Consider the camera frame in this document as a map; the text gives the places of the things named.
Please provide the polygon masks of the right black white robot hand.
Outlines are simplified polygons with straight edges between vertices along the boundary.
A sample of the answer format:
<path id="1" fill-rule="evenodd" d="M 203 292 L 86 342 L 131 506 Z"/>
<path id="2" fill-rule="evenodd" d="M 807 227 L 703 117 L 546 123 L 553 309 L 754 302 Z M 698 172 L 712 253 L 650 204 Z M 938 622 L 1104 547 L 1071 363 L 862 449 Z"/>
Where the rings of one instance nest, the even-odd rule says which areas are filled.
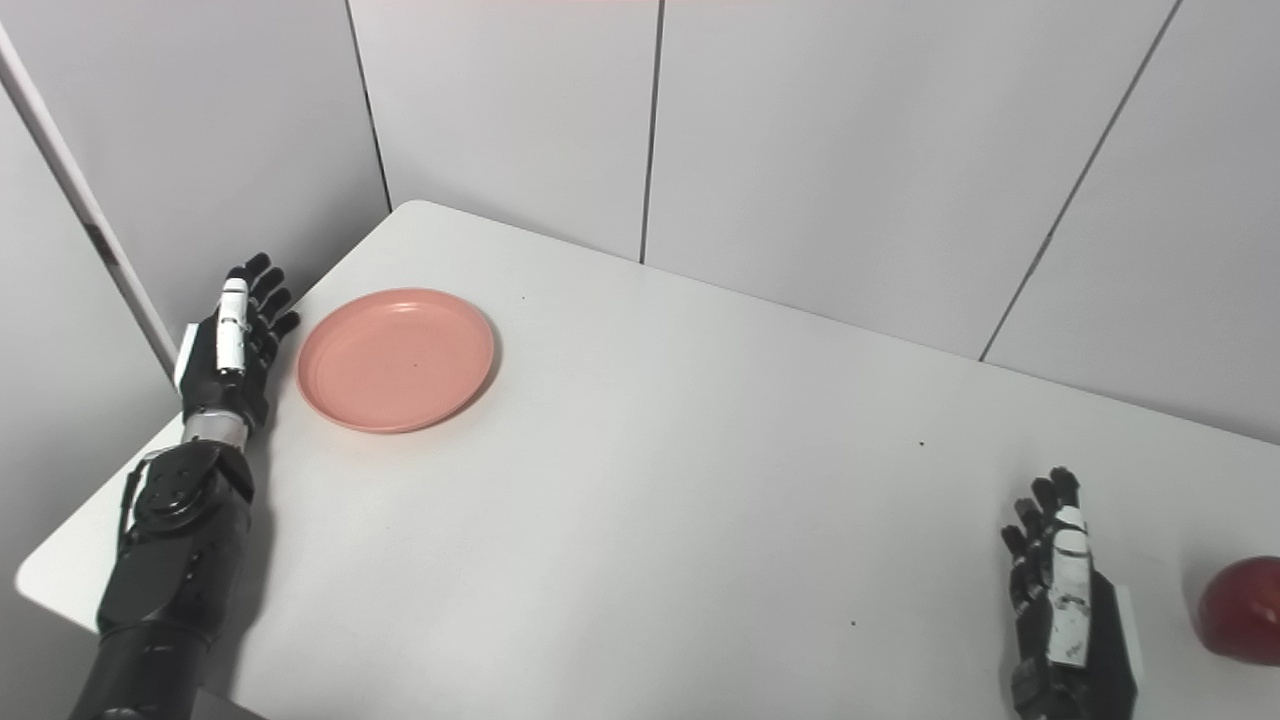
<path id="1" fill-rule="evenodd" d="M 1019 719 L 1132 719 L 1143 674 L 1132 598 L 1094 565 L 1080 482 L 1065 466 L 1030 483 L 1001 530 Z"/>

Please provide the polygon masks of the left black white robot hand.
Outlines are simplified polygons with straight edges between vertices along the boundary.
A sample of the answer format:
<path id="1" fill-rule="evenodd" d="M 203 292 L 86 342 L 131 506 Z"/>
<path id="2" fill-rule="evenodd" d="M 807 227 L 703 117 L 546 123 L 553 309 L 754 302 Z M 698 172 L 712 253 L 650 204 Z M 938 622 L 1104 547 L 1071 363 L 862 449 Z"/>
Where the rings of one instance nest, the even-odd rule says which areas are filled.
<path id="1" fill-rule="evenodd" d="M 283 340 L 300 325 L 285 273 L 266 252 L 233 266 L 210 315 L 187 325 L 174 384 L 183 419 L 230 413 L 248 432 L 270 413 L 268 378 Z"/>

